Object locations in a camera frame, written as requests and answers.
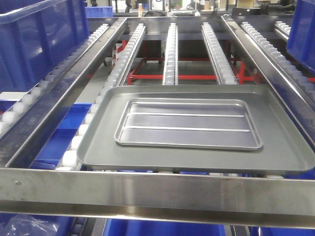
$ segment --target red metal frame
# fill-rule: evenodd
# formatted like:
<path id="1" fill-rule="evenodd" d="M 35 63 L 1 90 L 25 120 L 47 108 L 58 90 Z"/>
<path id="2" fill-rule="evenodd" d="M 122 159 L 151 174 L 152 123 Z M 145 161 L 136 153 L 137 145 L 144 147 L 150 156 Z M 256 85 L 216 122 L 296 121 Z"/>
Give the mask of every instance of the red metal frame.
<path id="1" fill-rule="evenodd" d="M 127 41 L 123 40 L 123 45 L 117 49 L 117 53 L 121 52 L 127 45 Z M 246 71 L 246 66 L 245 64 L 241 61 L 240 58 L 231 58 L 231 52 L 230 52 L 231 44 L 228 40 L 225 42 L 224 46 L 224 52 L 225 55 L 227 56 L 231 68 L 238 79 L 239 84 L 243 84 L 244 81 L 256 81 L 257 83 L 260 83 L 260 80 L 262 78 L 262 75 L 258 72 L 257 74 L 254 74 L 253 76 L 245 76 L 245 71 Z M 143 51 L 144 54 L 146 55 L 146 44 L 143 43 Z M 132 85 L 132 82 L 134 80 L 161 80 L 163 79 L 163 75 L 145 75 L 145 74 L 137 74 L 138 71 L 140 70 L 141 66 L 146 63 L 149 60 L 156 60 L 156 61 L 164 61 L 164 58 L 147 58 L 144 57 L 138 65 L 129 73 L 127 77 L 127 84 Z M 209 61 L 208 58 L 179 58 L 179 61 Z M 236 66 L 233 65 L 232 62 L 234 61 L 240 61 L 240 69 L 238 70 Z M 215 75 L 179 75 L 178 76 L 179 80 L 216 80 Z M 315 83 L 315 78 L 309 78 L 310 82 Z"/>
<path id="2" fill-rule="evenodd" d="M 127 84 L 132 85 L 133 80 L 161 80 L 163 75 L 140 75 L 137 74 L 140 67 L 148 60 L 163 61 L 164 58 L 143 58 L 138 65 L 129 73 L 127 77 Z M 209 61 L 207 58 L 180 58 L 180 61 Z M 215 75 L 179 75 L 179 80 L 215 80 Z"/>

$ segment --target plastic bag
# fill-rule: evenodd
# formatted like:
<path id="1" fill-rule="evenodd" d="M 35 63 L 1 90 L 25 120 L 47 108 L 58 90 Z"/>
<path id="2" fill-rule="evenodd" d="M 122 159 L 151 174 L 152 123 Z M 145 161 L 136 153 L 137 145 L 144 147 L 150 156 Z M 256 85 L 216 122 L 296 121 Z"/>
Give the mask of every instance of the plastic bag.
<path id="1" fill-rule="evenodd" d="M 55 236 L 59 225 L 31 215 L 13 216 L 0 228 L 1 236 Z"/>

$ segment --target person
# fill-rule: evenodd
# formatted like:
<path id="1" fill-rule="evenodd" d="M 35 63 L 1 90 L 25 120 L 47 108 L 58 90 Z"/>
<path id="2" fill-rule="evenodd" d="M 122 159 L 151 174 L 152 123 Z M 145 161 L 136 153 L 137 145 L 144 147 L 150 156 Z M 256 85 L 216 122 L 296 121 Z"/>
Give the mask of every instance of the person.
<path id="1" fill-rule="evenodd" d="M 126 10 L 125 10 L 125 13 L 129 13 L 129 11 L 130 11 L 130 9 L 132 7 L 131 0 L 126 0 L 126 5 L 127 5 L 127 7 L 126 7 Z"/>
<path id="2" fill-rule="evenodd" d="M 91 5 L 92 5 L 92 6 L 98 6 L 96 0 L 91 0 Z"/>

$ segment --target metal tray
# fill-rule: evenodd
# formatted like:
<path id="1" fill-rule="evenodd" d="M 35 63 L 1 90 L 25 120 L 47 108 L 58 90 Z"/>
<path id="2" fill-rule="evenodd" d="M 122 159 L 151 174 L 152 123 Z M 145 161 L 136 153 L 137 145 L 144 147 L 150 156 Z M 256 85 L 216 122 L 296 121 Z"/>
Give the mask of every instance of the metal tray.
<path id="1" fill-rule="evenodd" d="M 115 140 L 132 146 L 262 147 L 246 102 L 237 99 L 132 99 L 118 124 Z"/>
<path id="2" fill-rule="evenodd" d="M 118 144 L 114 134 L 127 103 L 139 98 L 237 99 L 247 103 L 263 148 L 254 151 Z M 298 174 L 315 154 L 267 86 L 125 86 L 108 91 L 77 150 L 95 170 Z"/>

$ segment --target stainless steel frame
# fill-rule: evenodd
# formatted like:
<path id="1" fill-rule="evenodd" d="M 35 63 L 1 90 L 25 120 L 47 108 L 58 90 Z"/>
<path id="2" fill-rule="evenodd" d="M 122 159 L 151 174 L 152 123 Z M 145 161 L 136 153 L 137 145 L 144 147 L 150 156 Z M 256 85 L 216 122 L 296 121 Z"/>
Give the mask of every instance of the stainless steel frame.
<path id="1" fill-rule="evenodd" d="M 0 186 L 5 189 L 0 192 L 0 210 L 314 228 L 314 184 L 309 180 L 4 168 L 0 170 Z"/>
<path id="2" fill-rule="evenodd" d="M 258 68 L 270 87 L 314 146 L 314 106 L 290 78 L 253 45 L 230 17 L 200 17 L 190 24 L 211 21 L 216 36 L 231 37 L 249 68 Z M 179 39 L 202 39 L 200 28 L 187 19 L 118 19 L 0 140 L 2 167 L 27 167 L 61 121 L 121 34 L 139 23 L 145 39 L 165 39 L 163 22 L 175 22 Z M 52 215 L 142 218 L 236 225 L 315 228 L 315 181 L 180 174 L 58 172 L 0 168 L 0 211 Z"/>

